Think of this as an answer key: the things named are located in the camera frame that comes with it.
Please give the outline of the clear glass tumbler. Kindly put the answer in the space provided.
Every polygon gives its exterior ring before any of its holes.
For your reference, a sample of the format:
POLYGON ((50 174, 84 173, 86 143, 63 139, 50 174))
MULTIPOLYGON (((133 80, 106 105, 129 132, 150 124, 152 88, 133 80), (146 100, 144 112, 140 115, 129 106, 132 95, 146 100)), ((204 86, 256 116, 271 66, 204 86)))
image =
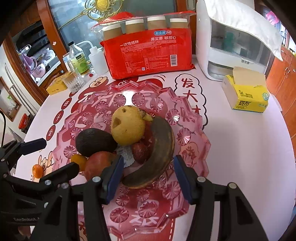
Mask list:
POLYGON ((76 72, 68 71, 61 76, 61 79, 72 93, 79 91, 86 84, 82 76, 76 72))

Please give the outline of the yellow speckled pear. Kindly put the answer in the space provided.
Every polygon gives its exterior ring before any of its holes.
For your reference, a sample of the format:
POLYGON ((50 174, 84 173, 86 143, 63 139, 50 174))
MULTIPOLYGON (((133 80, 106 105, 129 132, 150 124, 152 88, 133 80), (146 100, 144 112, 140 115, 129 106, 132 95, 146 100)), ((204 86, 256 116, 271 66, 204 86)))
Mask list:
POLYGON ((130 146, 144 136, 147 121, 153 118, 146 111, 136 106, 122 106, 112 115, 111 135, 120 146, 130 146))

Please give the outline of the white countertop appliance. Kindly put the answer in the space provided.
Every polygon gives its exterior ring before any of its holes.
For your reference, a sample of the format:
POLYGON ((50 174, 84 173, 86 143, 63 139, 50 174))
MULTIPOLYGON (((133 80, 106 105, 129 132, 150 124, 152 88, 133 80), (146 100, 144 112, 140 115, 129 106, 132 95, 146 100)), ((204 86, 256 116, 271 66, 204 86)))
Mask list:
POLYGON ((254 36, 212 20, 197 1, 196 58, 210 80, 222 81, 235 66, 264 74, 271 51, 254 36))

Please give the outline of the yellow tissue pack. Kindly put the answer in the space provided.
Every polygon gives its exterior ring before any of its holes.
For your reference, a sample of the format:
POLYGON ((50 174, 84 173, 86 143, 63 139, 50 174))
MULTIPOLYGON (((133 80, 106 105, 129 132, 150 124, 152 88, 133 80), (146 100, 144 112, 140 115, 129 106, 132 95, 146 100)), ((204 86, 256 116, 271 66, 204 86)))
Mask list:
POLYGON ((232 109, 263 113, 270 94, 265 75, 242 67, 234 67, 224 76, 222 89, 232 109))

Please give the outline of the small dark red fruit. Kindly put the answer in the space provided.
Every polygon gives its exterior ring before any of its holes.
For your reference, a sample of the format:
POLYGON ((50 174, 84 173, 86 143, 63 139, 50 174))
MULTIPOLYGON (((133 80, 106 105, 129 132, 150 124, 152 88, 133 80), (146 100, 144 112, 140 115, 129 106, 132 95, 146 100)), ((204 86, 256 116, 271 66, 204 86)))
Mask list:
POLYGON ((143 143, 132 144, 131 150, 134 160, 139 164, 143 164, 150 157, 149 148, 145 146, 143 143))

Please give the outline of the yellow tin box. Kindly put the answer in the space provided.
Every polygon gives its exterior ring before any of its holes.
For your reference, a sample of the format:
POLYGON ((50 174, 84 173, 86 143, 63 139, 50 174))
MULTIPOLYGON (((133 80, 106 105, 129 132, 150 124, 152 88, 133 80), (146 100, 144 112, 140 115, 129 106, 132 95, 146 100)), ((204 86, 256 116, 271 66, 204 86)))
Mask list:
POLYGON ((65 74, 55 78, 53 82, 47 87, 46 91, 49 95, 53 95, 59 92, 66 90, 68 87, 63 82, 64 78, 68 77, 70 72, 66 72, 65 74))

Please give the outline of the white squeeze bottle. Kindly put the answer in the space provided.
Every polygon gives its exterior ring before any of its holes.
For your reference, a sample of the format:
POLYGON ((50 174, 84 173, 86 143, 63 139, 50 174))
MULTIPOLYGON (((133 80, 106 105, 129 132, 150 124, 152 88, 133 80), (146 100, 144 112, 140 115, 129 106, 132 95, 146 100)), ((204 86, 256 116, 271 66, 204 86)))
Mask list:
POLYGON ((97 48, 96 46, 89 49, 89 60, 93 66, 97 75, 103 75, 108 72, 108 67, 104 55, 103 48, 97 48))

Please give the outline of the small white carton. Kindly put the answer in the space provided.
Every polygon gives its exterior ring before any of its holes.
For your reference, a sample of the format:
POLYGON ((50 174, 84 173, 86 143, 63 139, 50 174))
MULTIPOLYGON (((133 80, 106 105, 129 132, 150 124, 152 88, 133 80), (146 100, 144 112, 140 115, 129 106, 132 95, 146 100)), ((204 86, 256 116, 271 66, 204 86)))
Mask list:
POLYGON ((65 55, 63 55, 63 61, 64 61, 64 64, 65 64, 68 71, 70 70, 70 67, 69 67, 69 64, 68 64, 69 60, 70 60, 70 57, 69 57, 69 52, 68 52, 65 55))

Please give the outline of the dark avocado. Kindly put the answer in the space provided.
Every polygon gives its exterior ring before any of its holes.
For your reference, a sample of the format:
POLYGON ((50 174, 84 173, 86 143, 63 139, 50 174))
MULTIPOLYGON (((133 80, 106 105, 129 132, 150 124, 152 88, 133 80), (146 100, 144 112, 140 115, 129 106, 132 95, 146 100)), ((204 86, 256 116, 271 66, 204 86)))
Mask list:
POLYGON ((112 135, 97 128, 81 131, 75 139, 76 150, 85 157, 105 151, 113 153, 118 144, 112 135))

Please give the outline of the green label plastic bottle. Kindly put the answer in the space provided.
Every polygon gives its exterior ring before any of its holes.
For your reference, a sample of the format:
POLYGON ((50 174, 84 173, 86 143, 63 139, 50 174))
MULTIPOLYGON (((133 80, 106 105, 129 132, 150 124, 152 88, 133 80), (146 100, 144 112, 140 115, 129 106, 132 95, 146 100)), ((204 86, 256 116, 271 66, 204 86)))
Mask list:
POLYGON ((74 41, 68 43, 69 46, 69 61, 68 65, 72 72, 79 73, 81 76, 86 76, 90 73, 90 68, 87 63, 86 56, 83 50, 78 47, 74 41))

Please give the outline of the red apple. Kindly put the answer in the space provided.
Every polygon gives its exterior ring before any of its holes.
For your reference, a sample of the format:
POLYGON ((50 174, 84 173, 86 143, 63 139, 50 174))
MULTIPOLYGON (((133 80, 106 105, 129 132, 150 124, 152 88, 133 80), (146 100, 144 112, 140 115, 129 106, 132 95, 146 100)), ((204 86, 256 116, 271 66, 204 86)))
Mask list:
POLYGON ((85 166, 84 176, 87 181, 95 176, 100 176, 102 171, 109 167, 115 158, 115 154, 101 151, 91 155, 85 166))

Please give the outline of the mandarin orange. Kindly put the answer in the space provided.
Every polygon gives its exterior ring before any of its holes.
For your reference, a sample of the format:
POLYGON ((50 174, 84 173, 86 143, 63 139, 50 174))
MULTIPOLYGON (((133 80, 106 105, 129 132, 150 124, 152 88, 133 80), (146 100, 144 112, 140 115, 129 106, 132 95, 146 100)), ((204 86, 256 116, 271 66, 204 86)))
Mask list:
POLYGON ((32 175, 34 178, 36 179, 40 179, 43 177, 43 167, 39 164, 35 164, 34 166, 32 166, 32 175))

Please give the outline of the small yellow orange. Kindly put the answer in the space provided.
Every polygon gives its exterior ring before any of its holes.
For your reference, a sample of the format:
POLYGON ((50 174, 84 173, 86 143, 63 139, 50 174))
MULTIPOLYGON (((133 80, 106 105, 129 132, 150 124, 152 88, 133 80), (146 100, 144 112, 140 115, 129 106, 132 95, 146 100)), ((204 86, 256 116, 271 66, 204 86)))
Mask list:
POLYGON ((85 156, 82 156, 80 154, 74 154, 71 157, 70 162, 74 162, 74 163, 78 164, 80 172, 85 171, 85 167, 86 167, 86 163, 87 163, 87 158, 85 156))

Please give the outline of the gold door ornament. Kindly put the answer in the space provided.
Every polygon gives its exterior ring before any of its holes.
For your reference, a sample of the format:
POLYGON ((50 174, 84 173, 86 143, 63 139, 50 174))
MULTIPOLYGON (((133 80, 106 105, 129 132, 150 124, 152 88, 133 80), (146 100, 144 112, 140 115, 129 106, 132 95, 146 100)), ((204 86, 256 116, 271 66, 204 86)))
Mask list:
POLYGON ((125 2, 124 0, 85 1, 84 9, 79 14, 77 14, 76 16, 68 20, 66 23, 64 23, 61 27, 59 27, 58 30, 60 30, 61 28, 65 27, 66 25, 72 23, 73 21, 77 20, 82 16, 87 16, 91 20, 97 21, 98 23, 107 18, 111 18, 112 16, 115 16, 120 12, 124 2, 125 2))

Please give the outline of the overripe dark banana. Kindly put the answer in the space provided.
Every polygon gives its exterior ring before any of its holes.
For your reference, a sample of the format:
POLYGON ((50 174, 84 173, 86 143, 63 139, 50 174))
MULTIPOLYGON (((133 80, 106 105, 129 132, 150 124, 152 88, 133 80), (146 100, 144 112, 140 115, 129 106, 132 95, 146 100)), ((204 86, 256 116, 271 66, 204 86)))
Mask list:
POLYGON ((122 179, 130 189, 144 188, 156 181, 171 162, 175 149, 174 132, 167 120, 156 116, 151 124, 154 147, 150 158, 136 171, 122 179))

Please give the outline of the red paper cup package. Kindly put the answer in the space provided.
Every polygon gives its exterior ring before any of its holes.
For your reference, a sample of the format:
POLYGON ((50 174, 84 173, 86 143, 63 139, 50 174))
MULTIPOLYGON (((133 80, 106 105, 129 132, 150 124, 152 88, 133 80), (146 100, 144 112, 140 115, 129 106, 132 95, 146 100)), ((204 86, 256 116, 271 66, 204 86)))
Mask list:
POLYGON ((97 23, 98 35, 113 79, 183 71, 193 68, 193 11, 154 16, 122 12, 97 23))

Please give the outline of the pink glass fruit bowl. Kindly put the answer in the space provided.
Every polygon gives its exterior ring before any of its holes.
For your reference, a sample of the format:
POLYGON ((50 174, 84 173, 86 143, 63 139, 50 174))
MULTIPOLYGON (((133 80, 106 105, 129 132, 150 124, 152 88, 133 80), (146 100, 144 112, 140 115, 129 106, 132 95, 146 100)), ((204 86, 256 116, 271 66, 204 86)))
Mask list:
MULTIPOLYGON (((191 111, 185 97, 177 96, 170 87, 161 88, 150 81, 110 84, 102 90, 90 91, 78 101, 57 133, 57 145, 52 152, 53 169, 65 166, 77 153, 75 139, 81 131, 97 128, 109 132, 112 114, 124 105, 137 106, 151 116, 166 119, 174 132, 175 155, 182 156, 185 164, 198 175, 208 175, 205 160, 210 142, 202 131, 201 116, 191 111)), ((161 176, 145 188, 119 185, 114 199, 104 207, 104 215, 109 231, 123 240, 150 233, 170 240, 175 219, 188 209, 174 165, 170 163, 161 176)))

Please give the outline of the white towel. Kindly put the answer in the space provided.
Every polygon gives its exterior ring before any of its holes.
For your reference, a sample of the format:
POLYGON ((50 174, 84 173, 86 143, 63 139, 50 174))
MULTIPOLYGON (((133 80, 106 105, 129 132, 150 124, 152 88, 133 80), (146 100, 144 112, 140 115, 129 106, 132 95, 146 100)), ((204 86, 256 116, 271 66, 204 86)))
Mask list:
POLYGON ((239 1, 205 1, 205 5, 212 20, 256 37, 283 61, 280 33, 254 9, 239 1))

